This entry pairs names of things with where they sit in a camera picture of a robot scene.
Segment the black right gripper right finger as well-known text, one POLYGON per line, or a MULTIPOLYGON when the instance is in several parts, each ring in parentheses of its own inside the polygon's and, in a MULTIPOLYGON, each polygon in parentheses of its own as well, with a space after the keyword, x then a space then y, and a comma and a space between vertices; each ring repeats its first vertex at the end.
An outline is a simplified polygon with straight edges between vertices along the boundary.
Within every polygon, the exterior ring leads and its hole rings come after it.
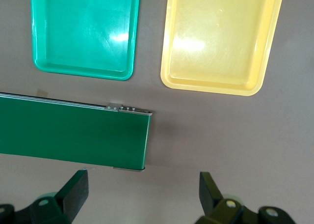
POLYGON ((263 206, 257 213, 232 198, 224 198, 209 172, 201 172, 199 199, 204 211, 197 224, 293 224, 284 210, 263 206))

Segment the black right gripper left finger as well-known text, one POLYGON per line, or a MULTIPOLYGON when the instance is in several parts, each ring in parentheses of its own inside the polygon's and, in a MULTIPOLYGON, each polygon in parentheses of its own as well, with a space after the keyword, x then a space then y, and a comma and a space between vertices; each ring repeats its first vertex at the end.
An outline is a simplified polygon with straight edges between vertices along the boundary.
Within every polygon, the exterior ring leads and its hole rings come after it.
POLYGON ((71 224, 89 195, 87 170, 78 170, 53 196, 43 196, 16 211, 11 204, 0 205, 2 224, 71 224))

